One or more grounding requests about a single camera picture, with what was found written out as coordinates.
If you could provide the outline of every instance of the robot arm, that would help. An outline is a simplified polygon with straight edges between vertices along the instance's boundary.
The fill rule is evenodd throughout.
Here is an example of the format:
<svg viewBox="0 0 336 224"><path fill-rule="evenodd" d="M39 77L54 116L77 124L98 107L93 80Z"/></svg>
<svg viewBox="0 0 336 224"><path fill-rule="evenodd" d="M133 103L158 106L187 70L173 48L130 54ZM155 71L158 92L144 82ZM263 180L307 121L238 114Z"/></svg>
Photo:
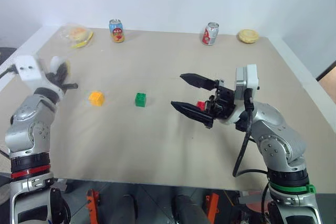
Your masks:
<svg viewBox="0 0 336 224"><path fill-rule="evenodd" d="M237 69L235 91L225 88L223 80L213 81L192 73L182 74L181 78L195 87L216 92L205 102L204 110L189 103L172 102L179 112L207 128L212 127L214 119L219 119L224 124L235 123L237 130L246 132L233 176L247 172L267 174L273 198L268 205L271 223L321 224L315 188L309 184L303 157L305 142L277 109L253 101L259 89L256 65ZM249 140L257 144L267 172L256 169L238 172Z"/></svg>
<svg viewBox="0 0 336 224"><path fill-rule="evenodd" d="M50 127L57 103L67 89L77 84L64 84L67 64L53 58L55 72L44 74L33 56L15 60L15 72L30 87L30 95L11 118L5 142L9 148L12 182L10 184L11 224L69 223L70 209L56 188L51 188L54 175L50 171Z"/></svg>

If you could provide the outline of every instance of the orange juice can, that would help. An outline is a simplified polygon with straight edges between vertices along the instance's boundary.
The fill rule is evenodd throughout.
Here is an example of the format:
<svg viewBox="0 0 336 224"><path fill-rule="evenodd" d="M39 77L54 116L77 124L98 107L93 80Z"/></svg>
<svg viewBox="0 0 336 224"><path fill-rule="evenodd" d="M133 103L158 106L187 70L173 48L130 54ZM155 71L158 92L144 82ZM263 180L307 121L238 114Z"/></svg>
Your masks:
<svg viewBox="0 0 336 224"><path fill-rule="evenodd" d="M120 43L125 40L124 29L122 28L122 23L119 19L111 19L109 27L114 42Z"/></svg>

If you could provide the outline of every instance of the white wall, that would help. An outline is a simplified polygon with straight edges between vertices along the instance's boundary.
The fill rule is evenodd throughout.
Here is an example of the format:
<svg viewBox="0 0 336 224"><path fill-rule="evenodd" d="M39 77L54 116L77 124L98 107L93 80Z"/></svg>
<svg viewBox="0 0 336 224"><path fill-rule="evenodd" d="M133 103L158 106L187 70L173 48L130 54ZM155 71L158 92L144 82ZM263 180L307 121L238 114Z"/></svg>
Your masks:
<svg viewBox="0 0 336 224"><path fill-rule="evenodd" d="M43 24L106 28L119 18L126 29L199 33L216 21L220 33L283 36L315 76L335 58L334 0L0 0L0 9L0 46L18 47Z"/></svg>

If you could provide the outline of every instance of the red soda can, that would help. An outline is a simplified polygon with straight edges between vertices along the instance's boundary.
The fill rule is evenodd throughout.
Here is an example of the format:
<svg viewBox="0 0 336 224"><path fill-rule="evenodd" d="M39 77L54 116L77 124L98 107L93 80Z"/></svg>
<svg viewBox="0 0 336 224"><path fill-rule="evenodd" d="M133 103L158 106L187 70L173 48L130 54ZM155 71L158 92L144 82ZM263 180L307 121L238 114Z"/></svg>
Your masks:
<svg viewBox="0 0 336 224"><path fill-rule="evenodd" d="M208 46L213 45L217 38L218 31L219 24L215 22L210 22L205 28L202 43Z"/></svg>

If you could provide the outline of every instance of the orange block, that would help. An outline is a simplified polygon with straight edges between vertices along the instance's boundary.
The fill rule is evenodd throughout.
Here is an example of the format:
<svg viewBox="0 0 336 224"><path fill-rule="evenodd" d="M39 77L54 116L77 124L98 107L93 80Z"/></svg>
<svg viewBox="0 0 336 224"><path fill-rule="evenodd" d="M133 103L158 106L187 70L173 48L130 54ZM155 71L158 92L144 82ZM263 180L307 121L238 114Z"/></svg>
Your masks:
<svg viewBox="0 0 336 224"><path fill-rule="evenodd" d="M89 101L94 106L102 106L104 101L105 101L104 94L102 92L99 92L99 91L94 91L89 96Z"/></svg>

